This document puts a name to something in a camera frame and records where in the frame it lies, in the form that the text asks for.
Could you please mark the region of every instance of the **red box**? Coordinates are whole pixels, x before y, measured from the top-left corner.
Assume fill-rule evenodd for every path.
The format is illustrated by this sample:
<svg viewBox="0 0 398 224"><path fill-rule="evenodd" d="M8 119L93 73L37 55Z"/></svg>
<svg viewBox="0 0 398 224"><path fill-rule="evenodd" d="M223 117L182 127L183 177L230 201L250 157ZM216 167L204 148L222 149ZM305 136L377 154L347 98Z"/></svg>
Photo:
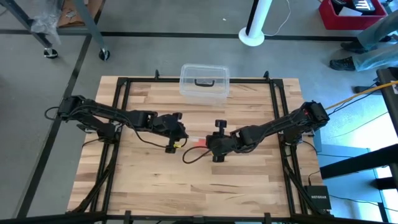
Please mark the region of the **red box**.
<svg viewBox="0 0 398 224"><path fill-rule="evenodd" d="M338 16L333 9L331 0L323 0L319 12L323 24L328 30L364 30L387 16L379 0L371 0L371 2L376 9L373 16Z"/></svg>

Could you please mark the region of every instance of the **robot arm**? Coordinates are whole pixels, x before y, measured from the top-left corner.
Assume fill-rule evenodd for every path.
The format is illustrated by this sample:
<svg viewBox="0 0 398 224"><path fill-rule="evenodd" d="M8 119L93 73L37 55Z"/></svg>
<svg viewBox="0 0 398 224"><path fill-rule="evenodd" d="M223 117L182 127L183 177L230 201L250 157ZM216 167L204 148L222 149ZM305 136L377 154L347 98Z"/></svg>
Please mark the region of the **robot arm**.
<svg viewBox="0 0 398 224"><path fill-rule="evenodd" d="M301 134L318 130L329 121L329 116L320 103L306 102L291 114L283 116L260 126L251 125L239 128L224 135L226 121L216 121L220 131L206 137L206 146L215 157L223 157L229 152L249 153L253 151L264 138L283 132L284 142L294 144L300 140ZM223 162L213 158L213 162Z"/></svg>
<svg viewBox="0 0 398 224"><path fill-rule="evenodd" d="M184 125L179 122L181 113L158 116L155 111L125 111L89 100L83 96L70 96L61 102L58 116L63 121L76 120L78 127L84 131L96 131L100 141L115 143L118 128L113 123L103 123L97 117L110 119L126 125L135 132L144 131L158 134L170 139L166 152L174 153L174 142L188 138Z"/></svg>

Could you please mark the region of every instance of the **white pole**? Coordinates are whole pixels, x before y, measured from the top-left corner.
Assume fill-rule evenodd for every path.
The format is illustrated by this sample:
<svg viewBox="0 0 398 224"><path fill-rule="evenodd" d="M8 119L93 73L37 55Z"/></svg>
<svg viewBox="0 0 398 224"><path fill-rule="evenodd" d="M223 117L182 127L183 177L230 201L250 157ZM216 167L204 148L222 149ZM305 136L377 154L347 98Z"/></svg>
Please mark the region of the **white pole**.
<svg viewBox="0 0 398 224"><path fill-rule="evenodd" d="M263 43L262 27L268 15L272 0L254 0L248 26L241 29L239 39L244 44L255 47Z"/></svg>

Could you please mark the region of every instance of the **concrete floor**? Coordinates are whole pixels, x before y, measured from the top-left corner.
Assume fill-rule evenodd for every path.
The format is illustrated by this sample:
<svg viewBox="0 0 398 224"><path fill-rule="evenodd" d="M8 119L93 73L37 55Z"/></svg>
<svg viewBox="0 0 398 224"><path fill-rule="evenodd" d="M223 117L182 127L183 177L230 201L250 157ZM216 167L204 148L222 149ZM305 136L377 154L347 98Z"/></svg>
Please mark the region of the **concrete floor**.
<svg viewBox="0 0 398 224"><path fill-rule="evenodd" d="M30 16L34 15L28 9L29 5L38 4L37 1L17 2ZM326 30L317 11L318 1L290 0L290 6L292 15L280 35L355 36L358 33ZM246 25L250 8L250 1L239 0L120 0L117 4L107 1L98 27L101 31L237 34ZM287 13L285 1L274 1L264 32L273 34ZM21 28L9 12L0 17L0 29ZM55 46L60 58L49 60L43 58L42 46L32 36L0 35L3 43L0 45L0 141L3 145L0 175L5 177L0 184L0 218L15 215L50 126L43 112L59 104L84 37L61 36L61 41L62 45ZM101 61L99 48L91 41L74 95L94 98L102 75L153 76L155 69L159 69L164 76L176 76L185 63L203 63L228 66L232 77L261 77L268 70L272 78L299 78L306 100L328 106L351 96L352 86L370 85L376 77L375 70L337 72L328 68L329 59L349 56L340 49L339 42L267 40L255 48L243 45L238 39L105 37L105 42L111 58ZM355 146L350 138L331 137L385 111L381 96L370 96L349 110L334 114L322 129L322 139L325 144ZM74 123L62 124L30 216L65 211L84 136ZM341 204L342 209L350 205ZM354 217L352 213L340 214Z"/></svg>

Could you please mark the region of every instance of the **wooden tabletop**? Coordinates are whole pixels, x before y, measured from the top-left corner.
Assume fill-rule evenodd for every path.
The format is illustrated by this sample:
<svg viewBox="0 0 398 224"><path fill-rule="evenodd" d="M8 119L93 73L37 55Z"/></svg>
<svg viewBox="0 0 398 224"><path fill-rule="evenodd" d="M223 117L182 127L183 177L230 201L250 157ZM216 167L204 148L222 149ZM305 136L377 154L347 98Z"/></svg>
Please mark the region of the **wooden tabletop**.
<svg viewBox="0 0 398 224"><path fill-rule="evenodd" d="M98 103L112 105L117 79L102 77L96 96ZM292 111L303 103L299 80L286 78L284 84L289 111ZM279 92L277 96L281 105ZM231 84L224 106L189 104L180 95L178 83L132 83L128 99L127 110L151 110L159 115L183 113L182 123L190 139L183 149L166 154L164 149L141 142L133 130L124 128L109 214L124 215L125 210L131 210L134 215L262 217L269 212L272 217L290 216L276 135L265 138L250 154L228 154L224 163L213 163L211 156L189 165L182 162L186 149L217 131L216 119L228 121L227 133L246 125L272 121L269 85ZM168 139L151 133L140 135L157 144L168 143ZM85 141L96 138L96 134L88 134ZM68 210L75 208L94 186L102 145L93 142L83 148ZM205 150L189 152L186 160L198 157ZM305 185L308 175L319 170L318 160L308 144L298 145L297 156ZM319 174L312 175L311 181L322 184ZM295 209L300 212L297 191L292 186ZM99 208L103 192L99 196Z"/></svg>

